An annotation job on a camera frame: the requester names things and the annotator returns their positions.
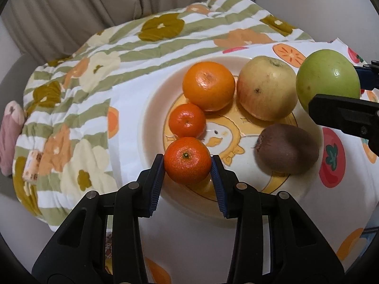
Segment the beige curtain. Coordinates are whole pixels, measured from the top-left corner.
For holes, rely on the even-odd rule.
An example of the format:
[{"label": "beige curtain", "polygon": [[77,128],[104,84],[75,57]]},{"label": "beige curtain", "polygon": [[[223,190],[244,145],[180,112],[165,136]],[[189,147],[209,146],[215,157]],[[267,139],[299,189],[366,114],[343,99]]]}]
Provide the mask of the beige curtain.
[{"label": "beige curtain", "polygon": [[206,0],[9,0],[1,15],[23,53],[40,64],[74,53],[93,34]]}]

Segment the small packet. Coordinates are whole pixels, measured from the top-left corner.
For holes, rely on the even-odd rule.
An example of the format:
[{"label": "small packet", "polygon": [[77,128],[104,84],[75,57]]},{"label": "small packet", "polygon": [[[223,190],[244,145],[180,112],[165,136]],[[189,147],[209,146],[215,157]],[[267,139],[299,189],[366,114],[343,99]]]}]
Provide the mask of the small packet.
[{"label": "small packet", "polygon": [[39,150],[32,150],[28,154],[25,169],[22,174],[22,179],[25,182],[36,185],[38,179],[38,169],[41,162],[42,152]]}]

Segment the green apple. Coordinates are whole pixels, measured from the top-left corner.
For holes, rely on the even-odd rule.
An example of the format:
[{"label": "green apple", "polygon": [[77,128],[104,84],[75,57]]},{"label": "green apple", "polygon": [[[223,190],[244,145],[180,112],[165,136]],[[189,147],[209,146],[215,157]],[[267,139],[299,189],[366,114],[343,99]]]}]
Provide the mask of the green apple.
[{"label": "green apple", "polygon": [[316,94],[359,99],[361,84],[352,63],[337,51],[322,49],[308,56],[296,77],[296,92],[304,110]]}]

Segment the red tomato print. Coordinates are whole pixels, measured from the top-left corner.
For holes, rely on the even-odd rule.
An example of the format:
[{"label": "red tomato print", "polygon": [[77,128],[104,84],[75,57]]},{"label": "red tomato print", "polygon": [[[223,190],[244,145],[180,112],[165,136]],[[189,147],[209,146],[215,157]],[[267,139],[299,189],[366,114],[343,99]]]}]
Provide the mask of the red tomato print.
[{"label": "red tomato print", "polygon": [[324,154],[319,176],[325,187],[334,188],[345,175],[345,150],[340,138],[332,129],[323,128],[323,133]]},{"label": "red tomato print", "polygon": [[235,48],[226,49],[222,53],[225,54],[225,53],[230,53],[230,52],[239,51],[239,50],[243,50],[243,49],[248,49],[248,48],[247,47],[235,47]]},{"label": "red tomato print", "polygon": [[350,56],[351,60],[355,64],[358,64],[359,62],[363,63],[363,59],[359,55],[357,55],[353,50],[351,50],[350,48],[348,48],[347,51],[349,53],[349,56]]}]

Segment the floral blanket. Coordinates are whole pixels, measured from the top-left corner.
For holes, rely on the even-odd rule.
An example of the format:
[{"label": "floral blanket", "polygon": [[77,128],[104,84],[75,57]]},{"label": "floral blanket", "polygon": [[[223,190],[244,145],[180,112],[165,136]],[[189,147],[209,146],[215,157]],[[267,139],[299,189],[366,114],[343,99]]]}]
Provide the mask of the floral blanket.
[{"label": "floral blanket", "polygon": [[56,230],[87,191],[121,186],[108,148],[118,130],[113,86],[210,53],[295,40],[312,41],[250,0],[208,0],[93,35],[29,79],[13,162],[18,199]]}]

